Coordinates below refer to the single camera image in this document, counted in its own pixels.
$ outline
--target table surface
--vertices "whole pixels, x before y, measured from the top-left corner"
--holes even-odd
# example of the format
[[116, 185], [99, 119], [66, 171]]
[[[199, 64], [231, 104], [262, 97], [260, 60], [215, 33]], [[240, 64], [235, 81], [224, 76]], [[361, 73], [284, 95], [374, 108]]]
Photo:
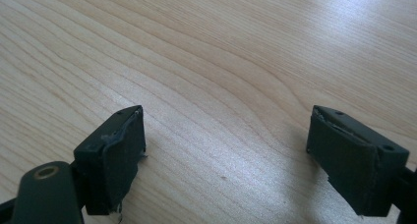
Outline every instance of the table surface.
[[394, 223], [306, 154], [315, 104], [417, 162], [417, 0], [0, 0], [0, 66], [0, 201], [136, 104], [123, 223]]

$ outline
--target wooden table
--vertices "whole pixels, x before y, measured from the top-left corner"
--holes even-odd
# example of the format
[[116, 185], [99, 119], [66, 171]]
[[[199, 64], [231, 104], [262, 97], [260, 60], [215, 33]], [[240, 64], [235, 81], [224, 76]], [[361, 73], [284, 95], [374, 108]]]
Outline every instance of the wooden table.
[[136, 104], [149, 157], [123, 223], [394, 223], [306, 154], [315, 104], [417, 162], [417, 0], [0, 0], [0, 66], [1, 202]]

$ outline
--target round joint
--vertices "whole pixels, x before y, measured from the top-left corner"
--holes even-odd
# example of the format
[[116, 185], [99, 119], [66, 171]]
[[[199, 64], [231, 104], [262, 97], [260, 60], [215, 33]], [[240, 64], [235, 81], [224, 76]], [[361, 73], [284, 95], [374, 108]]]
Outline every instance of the round joint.
[[37, 180], [43, 180], [54, 176], [58, 171], [59, 168], [57, 166], [47, 166], [37, 170], [33, 176]]

